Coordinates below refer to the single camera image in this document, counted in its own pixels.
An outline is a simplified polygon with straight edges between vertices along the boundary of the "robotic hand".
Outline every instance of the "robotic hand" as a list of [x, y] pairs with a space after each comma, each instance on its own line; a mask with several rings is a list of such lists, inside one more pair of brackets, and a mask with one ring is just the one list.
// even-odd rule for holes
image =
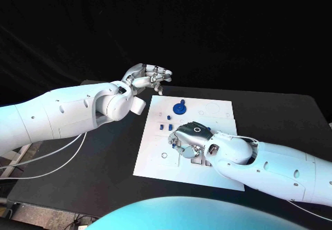
[[25, 103], [0, 107], [0, 156], [34, 142], [68, 138], [120, 121], [129, 111], [142, 114], [136, 97], [146, 87], [162, 95], [161, 81], [172, 81], [162, 67], [138, 64], [122, 81], [57, 89]]
[[213, 134], [197, 122], [180, 126], [168, 140], [185, 158], [204, 154], [221, 176], [282, 199], [332, 206], [330, 161], [253, 138], [221, 131]]

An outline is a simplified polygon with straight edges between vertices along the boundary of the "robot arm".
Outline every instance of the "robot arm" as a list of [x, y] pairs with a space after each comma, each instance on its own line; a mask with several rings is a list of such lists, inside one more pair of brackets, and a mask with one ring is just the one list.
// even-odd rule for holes
[[68, 138], [142, 114], [136, 97], [146, 87], [162, 95], [161, 81], [172, 81], [162, 67], [138, 64], [122, 81], [57, 89], [25, 103], [0, 107], [0, 155], [34, 142]]
[[[213, 134], [193, 122], [171, 134], [169, 143], [187, 158], [204, 154], [221, 176], [249, 187], [286, 200], [332, 206], [332, 163], [291, 147], [252, 138], [247, 143], [243, 138]], [[180, 141], [191, 146], [184, 149]]]

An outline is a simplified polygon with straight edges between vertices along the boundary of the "hole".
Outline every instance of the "hole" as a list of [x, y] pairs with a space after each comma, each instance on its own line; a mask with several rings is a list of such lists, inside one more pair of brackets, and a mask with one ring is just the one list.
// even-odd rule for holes
[[84, 105], [86, 105], [86, 108], [89, 107], [89, 101], [87, 100], [84, 100]]
[[269, 162], [265, 163], [265, 169], [269, 169]]
[[61, 107], [60, 107], [60, 110], [61, 110], [63, 113], [66, 112], [63, 105], [61, 105]]
[[299, 170], [295, 170], [295, 178], [299, 178]]

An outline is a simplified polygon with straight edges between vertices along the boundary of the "floor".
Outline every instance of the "floor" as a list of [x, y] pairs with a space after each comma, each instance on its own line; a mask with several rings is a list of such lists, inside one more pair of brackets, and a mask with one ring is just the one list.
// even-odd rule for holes
[[[42, 141], [32, 144], [27, 154], [21, 160], [21, 162], [28, 161], [34, 158], [35, 153], [41, 147]], [[0, 157], [0, 164], [8, 165], [11, 160]], [[21, 177], [27, 165], [21, 165], [19, 168], [15, 169], [11, 177]], [[5, 186], [0, 187], [0, 195], [9, 194], [12, 187]], [[76, 213], [58, 211], [44, 207], [35, 207], [31, 205], [19, 205], [19, 208], [12, 216], [12, 219], [34, 225], [44, 227], [48, 230], [64, 230], [68, 224], [73, 223], [74, 219], [79, 217]], [[94, 218], [84, 217], [81, 218], [81, 225], [90, 225], [94, 221]]]

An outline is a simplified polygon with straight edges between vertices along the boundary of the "black curtain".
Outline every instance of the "black curtain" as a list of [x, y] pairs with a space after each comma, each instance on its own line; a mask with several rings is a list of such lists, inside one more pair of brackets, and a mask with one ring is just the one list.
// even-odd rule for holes
[[119, 80], [142, 62], [174, 71], [169, 85], [308, 94], [330, 118], [318, 64], [328, 6], [304, 4], [2, 1], [0, 104], [86, 79]]

